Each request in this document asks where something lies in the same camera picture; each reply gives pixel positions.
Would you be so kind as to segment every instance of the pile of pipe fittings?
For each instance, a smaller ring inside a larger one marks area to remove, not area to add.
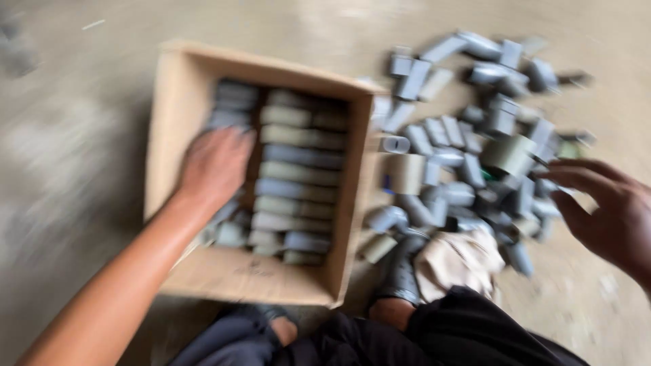
[[[545,171],[554,158],[582,156],[595,140],[587,131],[559,133],[541,109],[516,101],[532,92],[560,94],[563,85],[582,87],[591,80],[583,72],[556,74],[533,57],[544,46],[537,36],[497,43],[458,31],[417,58],[408,47],[395,48],[389,73],[399,81],[393,110],[382,126],[393,135],[380,142],[380,150],[391,153],[384,188],[395,194],[395,205],[367,216],[367,226],[377,235],[361,250],[362,257],[377,263],[397,236],[484,228],[515,270],[533,273],[523,241],[546,240],[553,218],[560,216],[549,194],[563,189],[535,173]],[[433,100],[454,79],[452,71],[436,64],[461,52],[480,59],[468,82],[484,91],[484,105],[402,127],[416,101]],[[459,181],[442,182],[442,170],[456,173]]]
[[[245,131],[255,117],[261,125],[262,161],[253,212],[241,208],[240,189],[199,241],[249,247],[257,255],[281,256],[285,264],[321,265],[331,246],[347,103],[287,89],[264,92],[232,80],[218,83],[208,128]]]

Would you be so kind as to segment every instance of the beige cloth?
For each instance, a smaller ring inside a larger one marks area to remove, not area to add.
[[[484,229],[441,232],[413,262],[421,299],[430,303],[455,285],[468,286],[490,298],[492,276],[504,268],[495,238]]]

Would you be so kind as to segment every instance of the concrete floor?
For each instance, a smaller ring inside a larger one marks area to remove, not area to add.
[[[541,56],[596,76],[587,91],[527,101],[592,151],[651,183],[651,3],[608,0],[9,1],[42,64],[0,83],[0,365],[14,363],[59,309],[141,226],[143,161],[157,45],[182,37],[350,76],[381,76],[392,45],[415,48],[456,28],[542,35]],[[98,20],[105,23],[82,31]],[[468,64],[453,57],[445,64]],[[470,100],[454,85],[420,116]],[[531,279],[506,270],[501,305],[593,365],[651,363],[651,313],[639,287],[562,226],[532,245]],[[360,313],[374,270],[358,264],[344,309]],[[214,302],[160,297],[123,365],[161,365],[215,314]],[[300,311],[309,329],[327,311]]]

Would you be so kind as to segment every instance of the cardboard box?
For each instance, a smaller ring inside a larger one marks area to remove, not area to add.
[[[376,158],[369,154],[377,151],[377,142],[368,133],[372,100],[385,90],[269,57],[193,42],[163,45],[150,126],[145,218],[155,214],[173,192],[185,151],[202,130],[213,108],[214,85],[222,77],[349,102],[333,245],[321,267],[283,265],[277,258],[258,257],[245,249],[200,247],[172,269],[161,292],[235,302],[341,305]]]

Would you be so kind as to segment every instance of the hand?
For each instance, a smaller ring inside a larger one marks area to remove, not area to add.
[[[253,132],[233,127],[199,136],[187,151],[178,193],[215,213],[244,183],[254,143]]]
[[[610,165],[588,159],[551,162],[538,175],[592,196],[591,214],[562,191],[552,194],[572,234],[642,286],[651,284],[651,189]]]

